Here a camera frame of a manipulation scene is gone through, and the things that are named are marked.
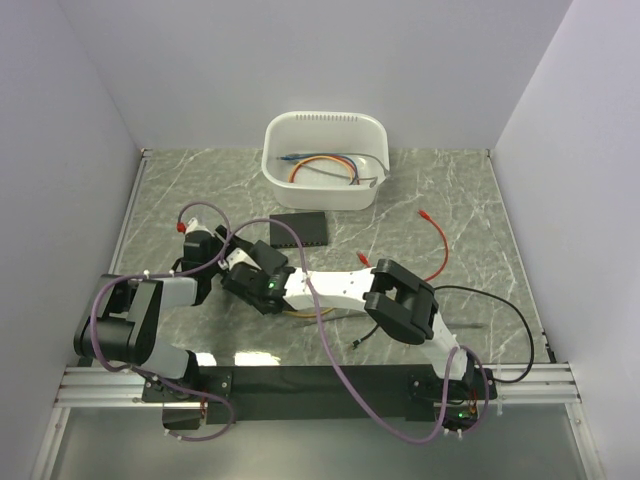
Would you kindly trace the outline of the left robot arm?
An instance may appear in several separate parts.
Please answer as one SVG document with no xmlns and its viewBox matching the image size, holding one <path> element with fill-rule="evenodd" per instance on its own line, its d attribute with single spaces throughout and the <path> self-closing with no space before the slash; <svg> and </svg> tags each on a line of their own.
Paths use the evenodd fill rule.
<svg viewBox="0 0 640 480">
<path fill-rule="evenodd" d="M 223 247 L 227 229 L 205 227 L 187 231 L 181 258 L 166 278 L 144 274 L 140 280 L 102 275 L 95 288 L 99 301 L 91 300 L 86 318 L 73 339 L 75 353 L 95 358 L 98 344 L 113 368 L 133 366 L 166 379 L 165 388 L 176 400 L 194 399 L 203 387 L 196 354 L 157 338 L 160 313 L 201 304 L 211 291 L 212 279 L 225 269 L 209 264 Z"/>
</svg>

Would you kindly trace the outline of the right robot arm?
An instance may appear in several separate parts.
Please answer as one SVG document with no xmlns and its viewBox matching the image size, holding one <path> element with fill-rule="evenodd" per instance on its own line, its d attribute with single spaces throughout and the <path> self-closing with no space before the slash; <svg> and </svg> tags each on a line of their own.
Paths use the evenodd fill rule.
<svg viewBox="0 0 640 480">
<path fill-rule="evenodd" d="M 475 386 L 474 361 L 446 326 L 434 288 L 395 261 L 305 272 L 279 253 L 261 259 L 236 247 L 218 266 L 223 288 L 263 315 L 315 308 L 364 312 L 391 339 L 422 347 L 445 395 L 461 399 Z"/>
</svg>

